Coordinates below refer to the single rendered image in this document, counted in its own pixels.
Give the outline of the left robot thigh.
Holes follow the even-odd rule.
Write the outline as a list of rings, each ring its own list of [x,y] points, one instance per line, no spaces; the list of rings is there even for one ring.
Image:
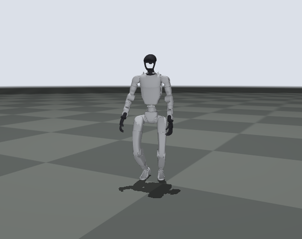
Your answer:
[[[157,117],[157,134],[158,134],[158,150],[157,157],[163,158],[166,151],[166,133],[167,119],[158,115]]]

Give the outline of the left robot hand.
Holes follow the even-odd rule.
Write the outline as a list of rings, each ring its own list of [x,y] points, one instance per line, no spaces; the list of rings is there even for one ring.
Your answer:
[[[173,132],[173,120],[171,119],[171,116],[168,115],[168,120],[167,120],[169,123],[168,123],[168,127],[166,128],[166,130],[169,128],[168,132],[166,133],[166,136],[169,136],[172,134]]]

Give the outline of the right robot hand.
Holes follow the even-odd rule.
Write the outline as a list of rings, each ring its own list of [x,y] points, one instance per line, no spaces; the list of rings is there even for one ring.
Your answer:
[[[124,132],[123,130],[122,130],[122,126],[124,126],[123,125],[123,121],[126,119],[126,116],[127,116],[127,113],[126,112],[124,112],[123,113],[123,116],[121,116],[121,120],[120,120],[120,127],[119,127],[119,130],[121,131],[121,132]]]

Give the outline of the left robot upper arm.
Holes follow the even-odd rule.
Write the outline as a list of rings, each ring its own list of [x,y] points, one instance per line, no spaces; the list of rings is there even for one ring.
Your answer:
[[[170,95],[172,95],[172,88],[170,84],[170,78],[168,76],[160,75],[161,82],[164,84],[164,89],[166,92],[165,102],[170,102]]]

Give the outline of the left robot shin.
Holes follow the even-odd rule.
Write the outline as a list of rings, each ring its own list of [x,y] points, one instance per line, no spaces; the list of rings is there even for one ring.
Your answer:
[[[162,172],[163,172],[163,167],[165,166],[165,156],[166,156],[166,153],[164,154],[163,158],[158,158],[159,171],[161,170]]]

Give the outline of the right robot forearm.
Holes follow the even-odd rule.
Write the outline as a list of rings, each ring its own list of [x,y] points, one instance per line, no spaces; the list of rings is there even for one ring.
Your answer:
[[[126,112],[127,113],[127,116],[128,116],[128,112],[130,110],[130,106],[132,104],[132,102],[130,100],[127,100],[128,99],[128,96],[129,94],[127,95],[127,98],[126,98],[126,101],[125,101],[125,105],[124,105],[124,108],[123,108],[123,113]],[[123,116],[123,113],[122,113],[122,116]],[[126,116],[126,117],[127,117]]]

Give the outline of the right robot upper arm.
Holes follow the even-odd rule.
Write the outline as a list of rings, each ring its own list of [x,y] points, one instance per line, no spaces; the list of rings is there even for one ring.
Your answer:
[[[128,100],[130,100],[130,101],[133,101],[135,98],[134,93],[138,87],[137,84],[140,83],[139,79],[140,79],[140,75],[134,76],[132,79],[132,83],[131,83],[130,90],[129,90],[129,96],[128,96]]]

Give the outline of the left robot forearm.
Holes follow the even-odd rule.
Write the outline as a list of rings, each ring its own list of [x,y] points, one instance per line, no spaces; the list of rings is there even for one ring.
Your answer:
[[[170,102],[167,103],[167,119],[168,119],[168,115],[171,116],[171,119],[173,120],[173,106],[174,106],[174,100],[173,100],[173,96],[170,95]]]

